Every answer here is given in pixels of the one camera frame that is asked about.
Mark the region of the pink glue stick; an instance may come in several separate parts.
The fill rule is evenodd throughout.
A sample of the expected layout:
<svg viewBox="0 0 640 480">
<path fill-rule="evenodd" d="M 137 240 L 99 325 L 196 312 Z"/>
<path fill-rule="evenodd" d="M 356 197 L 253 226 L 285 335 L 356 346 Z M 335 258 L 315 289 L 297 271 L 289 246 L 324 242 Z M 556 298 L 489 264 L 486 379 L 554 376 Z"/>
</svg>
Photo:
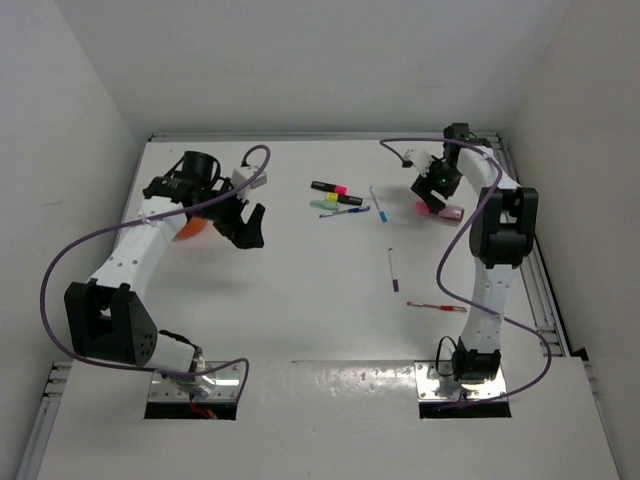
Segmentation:
<svg viewBox="0 0 640 480">
<path fill-rule="evenodd" d="M 461 222 L 464 219 L 464 209 L 459 206 L 446 205 L 442 210 L 430 209 L 424 201 L 415 204 L 415 211 L 422 216 L 440 218 L 453 222 Z"/>
</svg>

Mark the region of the red gel pen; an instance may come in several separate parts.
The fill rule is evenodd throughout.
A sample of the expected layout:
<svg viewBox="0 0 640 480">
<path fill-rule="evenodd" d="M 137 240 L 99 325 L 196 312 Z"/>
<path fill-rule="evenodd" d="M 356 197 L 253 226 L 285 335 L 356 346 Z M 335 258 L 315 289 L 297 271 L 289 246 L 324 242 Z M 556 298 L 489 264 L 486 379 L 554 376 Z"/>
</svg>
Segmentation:
<svg viewBox="0 0 640 480">
<path fill-rule="evenodd" d="M 434 309 L 434 310 L 455 312 L 455 313 L 466 313 L 468 311 L 466 307 L 457 306 L 457 305 L 429 304 L 429 303 L 420 303 L 420 302 L 412 302 L 412 301 L 407 301 L 406 305 L 414 308 L 427 308 L 427 309 Z"/>
</svg>

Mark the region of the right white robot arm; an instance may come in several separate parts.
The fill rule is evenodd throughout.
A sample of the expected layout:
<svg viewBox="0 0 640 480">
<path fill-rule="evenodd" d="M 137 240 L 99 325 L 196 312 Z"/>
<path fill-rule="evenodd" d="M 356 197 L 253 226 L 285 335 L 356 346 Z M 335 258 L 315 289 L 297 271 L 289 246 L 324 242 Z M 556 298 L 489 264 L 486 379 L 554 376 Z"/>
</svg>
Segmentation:
<svg viewBox="0 0 640 480">
<path fill-rule="evenodd" d="M 469 218 L 475 284 L 451 376 L 461 383 L 484 383 L 500 367 L 502 314 L 510 284 L 533 248 L 539 196 L 504 171 L 488 151 L 490 143 L 472 134 L 468 124 L 447 126 L 443 138 L 441 157 L 411 151 L 405 159 L 419 172 L 411 191 L 429 212 L 444 211 L 462 179 L 478 196 L 479 212 Z"/>
</svg>

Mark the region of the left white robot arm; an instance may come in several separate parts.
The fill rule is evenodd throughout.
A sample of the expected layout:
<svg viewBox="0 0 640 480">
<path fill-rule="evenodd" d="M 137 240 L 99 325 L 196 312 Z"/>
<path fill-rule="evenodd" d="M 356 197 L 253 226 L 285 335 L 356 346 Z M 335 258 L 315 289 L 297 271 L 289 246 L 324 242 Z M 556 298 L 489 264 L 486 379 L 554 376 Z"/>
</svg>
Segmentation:
<svg viewBox="0 0 640 480">
<path fill-rule="evenodd" d="M 242 213 L 250 191 L 265 182 L 265 166 L 243 160 L 224 177 L 218 159 L 197 151 L 184 152 L 166 173 L 154 177 L 113 252 L 86 282 L 73 282 L 65 292 L 75 354 L 156 371 L 192 395 L 207 394 L 213 376 L 201 347 L 158 328 L 144 298 L 160 260 L 192 220 L 212 224 L 238 249 L 263 247 L 264 206 L 256 204 L 247 219 Z"/>
</svg>

